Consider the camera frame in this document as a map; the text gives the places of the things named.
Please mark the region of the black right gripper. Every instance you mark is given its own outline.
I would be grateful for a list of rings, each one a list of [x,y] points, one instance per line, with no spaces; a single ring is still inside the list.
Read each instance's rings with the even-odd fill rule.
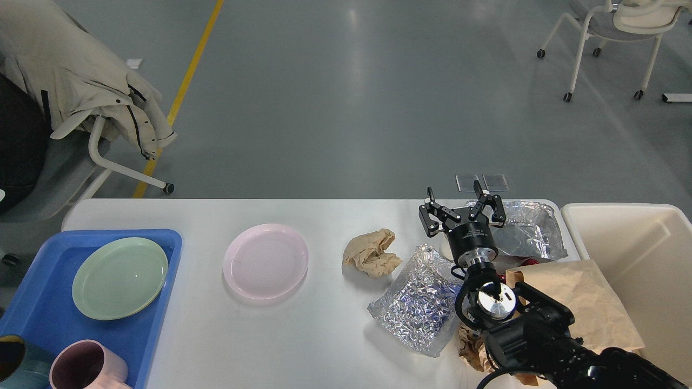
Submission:
[[[438,203],[432,187],[427,187],[426,192],[426,200],[418,207],[418,217],[426,236],[434,237],[445,232],[453,261],[458,266],[472,266],[483,261],[492,263],[497,258],[498,248],[492,237],[491,226],[504,227],[507,221],[502,198],[484,189],[479,180],[474,180],[474,192],[478,199],[467,219]],[[491,221],[481,217],[485,207],[493,210]]]

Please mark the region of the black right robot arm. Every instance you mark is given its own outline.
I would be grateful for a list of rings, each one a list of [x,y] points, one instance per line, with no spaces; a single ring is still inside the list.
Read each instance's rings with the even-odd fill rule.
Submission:
[[[451,273],[463,280],[455,311],[482,335],[497,370],[478,384],[486,387],[504,374],[533,374],[557,388],[684,388],[685,384],[635,353],[617,347],[595,353],[573,338],[574,315],[533,286],[500,280],[494,267],[498,248],[491,227],[507,221],[502,198],[474,181],[472,207],[450,209],[436,201],[432,188],[418,209],[426,234],[443,232],[453,257]]]

